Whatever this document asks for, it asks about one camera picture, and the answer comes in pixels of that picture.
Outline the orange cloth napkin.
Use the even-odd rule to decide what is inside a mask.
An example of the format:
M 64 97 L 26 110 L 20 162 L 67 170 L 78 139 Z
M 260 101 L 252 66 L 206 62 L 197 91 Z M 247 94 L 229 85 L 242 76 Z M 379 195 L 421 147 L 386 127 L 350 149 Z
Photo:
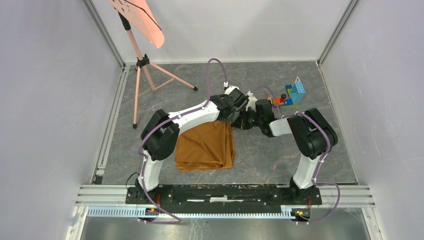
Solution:
M 183 132 L 175 148 L 181 172 L 228 169 L 234 166 L 236 144 L 230 123 L 206 122 Z

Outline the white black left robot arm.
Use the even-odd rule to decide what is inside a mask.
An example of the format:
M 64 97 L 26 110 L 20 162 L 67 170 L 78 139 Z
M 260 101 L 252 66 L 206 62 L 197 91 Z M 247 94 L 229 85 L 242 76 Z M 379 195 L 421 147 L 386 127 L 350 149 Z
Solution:
M 244 110 L 255 109 L 257 98 L 252 92 L 244 94 L 236 86 L 225 93 L 210 95 L 203 102 L 184 110 L 165 112 L 157 110 L 141 134 L 138 154 L 142 156 L 142 167 L 138 177 L 138 197 L 145 204 L 157 198 L 159 175 L 163 160 L 174 151 L 178 137 L 201 124 L 220 121 L 234 122 Z

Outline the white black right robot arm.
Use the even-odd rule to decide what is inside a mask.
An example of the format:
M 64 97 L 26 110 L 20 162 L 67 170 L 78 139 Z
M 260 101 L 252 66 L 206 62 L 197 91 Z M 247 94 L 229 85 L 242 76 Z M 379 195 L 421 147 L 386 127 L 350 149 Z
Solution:
M 293 136 L 300 160 L 290 179 L 288 196 L 295 204 L 302 204 L 309 198 L 308 190 L 316 184 L 319 166 L 338 143 L 336 132 L 317 108 L 276 118 L 268 99 L 257 100 L 255 107 L 243 109 L 232 126 L 242 130 L 258 127 L 269 138 Z

